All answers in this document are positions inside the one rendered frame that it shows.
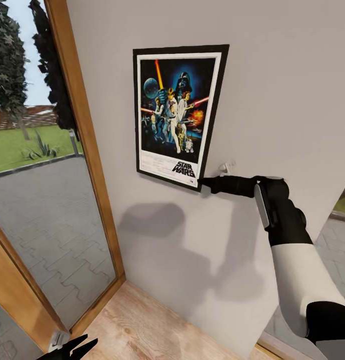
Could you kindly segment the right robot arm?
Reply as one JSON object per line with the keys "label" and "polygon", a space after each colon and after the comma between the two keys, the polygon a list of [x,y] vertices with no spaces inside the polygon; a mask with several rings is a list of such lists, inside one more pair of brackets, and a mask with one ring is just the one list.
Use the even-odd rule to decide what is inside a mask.
{"label": "right robot arm", "polygon": [[222,173],[197,179],[219,192],[254,198],[268,232],[281,313],[289,328],[310,340],[327,360],[345,360],[345,299],[323,265],[304,213],[288,199],[289,186],[279,176],[233,175],[234,160]]}

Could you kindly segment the poster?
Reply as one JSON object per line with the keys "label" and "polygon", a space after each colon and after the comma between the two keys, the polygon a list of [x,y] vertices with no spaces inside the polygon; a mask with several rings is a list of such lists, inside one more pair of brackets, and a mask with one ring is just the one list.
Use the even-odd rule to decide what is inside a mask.
{"label": "poster", "polygon": [[229,48],[132,50],[136,172],[201,192]]}

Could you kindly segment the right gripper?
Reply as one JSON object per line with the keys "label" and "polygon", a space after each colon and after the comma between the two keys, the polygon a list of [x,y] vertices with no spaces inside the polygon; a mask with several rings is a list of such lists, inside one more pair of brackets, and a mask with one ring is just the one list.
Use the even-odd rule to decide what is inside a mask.
{"label": "right gripper", "polygon": [[242,176],[215,176],[212,178],[203,178],[197,179],[197,182],[203,184],[207,187],[210,187],[210,192],[212,194],[217,194],[219,192],[238,195],[238,183]]}

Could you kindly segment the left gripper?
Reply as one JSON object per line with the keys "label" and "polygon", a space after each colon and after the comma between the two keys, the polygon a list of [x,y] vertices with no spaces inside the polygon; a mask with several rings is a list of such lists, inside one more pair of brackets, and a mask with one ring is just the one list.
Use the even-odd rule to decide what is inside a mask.
{"label": "left gripper", "polygon": [[[80,360],[87,352],[89,352],[97,343],[98,338],[74,349],[81,342],[88,338],[88,334],[75,338],[62,345],[62,348],[55,349],[52,352],[48,352],[41,356],[37,360]],[[72,354],[70,355],[70,351]]]}

